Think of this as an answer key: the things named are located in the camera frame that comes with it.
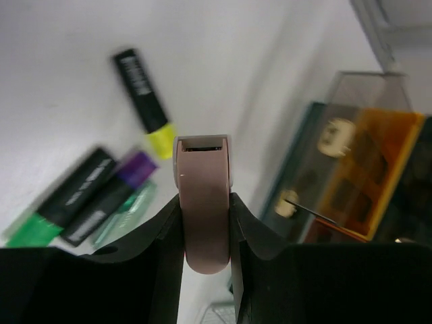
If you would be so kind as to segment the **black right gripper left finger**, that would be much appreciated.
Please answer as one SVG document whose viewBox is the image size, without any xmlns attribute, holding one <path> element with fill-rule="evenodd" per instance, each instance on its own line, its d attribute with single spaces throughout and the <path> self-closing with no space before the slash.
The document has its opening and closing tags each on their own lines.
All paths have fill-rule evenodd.
<svg viewBox="0 0 432 324">
<path fill-rule="evenodd" d="M 1 250 L 2 323 L 175 323 L 184 263 L 178 198 L 93 254 Z"/>
</svg>

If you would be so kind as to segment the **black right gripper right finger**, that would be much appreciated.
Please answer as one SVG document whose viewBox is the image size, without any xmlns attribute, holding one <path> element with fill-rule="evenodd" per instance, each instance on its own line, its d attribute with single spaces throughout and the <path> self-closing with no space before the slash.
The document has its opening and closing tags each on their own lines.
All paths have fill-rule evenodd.
<svg viewBox="0 0 432 324">
<path fill-rule="evenodd" d="M 229 198 L 239 323 L 430 323 L 431 249 L 291 244 Z"/>
</svg>

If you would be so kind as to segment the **black green highlighter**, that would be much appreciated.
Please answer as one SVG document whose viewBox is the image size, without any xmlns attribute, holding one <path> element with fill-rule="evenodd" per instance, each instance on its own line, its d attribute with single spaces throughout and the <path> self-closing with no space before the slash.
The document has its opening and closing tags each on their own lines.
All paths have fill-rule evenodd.
<svg viewBox="0 0 432 324">
<path fill-rule="evenodd" d="M 115 159 L 106 150 L 96 148 L 15 230 L 5 246 L 48 246 L 105 183 L 115 166 Z"/>
</svg>

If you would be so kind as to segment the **black purple highlighter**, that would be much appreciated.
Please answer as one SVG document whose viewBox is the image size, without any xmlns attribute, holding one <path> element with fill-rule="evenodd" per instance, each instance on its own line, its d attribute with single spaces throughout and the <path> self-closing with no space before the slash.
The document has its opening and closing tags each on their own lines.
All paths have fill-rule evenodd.
<svg viewBox="0 0 432 324">
<path fill-rule="evenodd" d="M 61 238 L 77 247 L 114 214 L 157 169 L 143 151 L 125 159 L 97 194 L 62 231 Z"/>
</svg>

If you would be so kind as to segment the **pink eraser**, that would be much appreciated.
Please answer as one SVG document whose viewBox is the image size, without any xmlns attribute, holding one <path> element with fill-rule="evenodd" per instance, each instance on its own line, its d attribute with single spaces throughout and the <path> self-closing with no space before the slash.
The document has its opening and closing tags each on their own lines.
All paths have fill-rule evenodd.
<svg viewBox="0 0 432 324">
<path fill-rule="evenodd" d="M 189 267 L 212 275 L 230 260 L 229 208 L 232 187 L 228 135 L 178 136 L 173 144 Z"/>
</svg>

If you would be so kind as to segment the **teal drawer cabinet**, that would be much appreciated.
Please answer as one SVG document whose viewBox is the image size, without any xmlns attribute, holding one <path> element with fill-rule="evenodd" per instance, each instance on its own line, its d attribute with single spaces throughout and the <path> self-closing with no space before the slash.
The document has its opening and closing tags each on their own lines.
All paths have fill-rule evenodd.
<svg viewBox="0 0 432 324">
<path fill-rule="evenodd" d="M 309 105 L 261 213 L 289 242 L 369 242 L 427 120 L 401 72 L 342 72 Z"/>
</svg>

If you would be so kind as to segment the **black yellow highlighter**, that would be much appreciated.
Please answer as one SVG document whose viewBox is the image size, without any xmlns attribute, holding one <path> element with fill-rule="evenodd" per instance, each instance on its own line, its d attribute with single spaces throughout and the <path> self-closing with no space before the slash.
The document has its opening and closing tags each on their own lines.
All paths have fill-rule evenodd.
<svg viewBox="0 0 432 324">
<path fill-rule="evenodd" d="M 161 159 L 172 157 L 176 129 L 159 100 L 136 49 L 126 49 L 111 57 L 146 137 Z"/>
</svg>

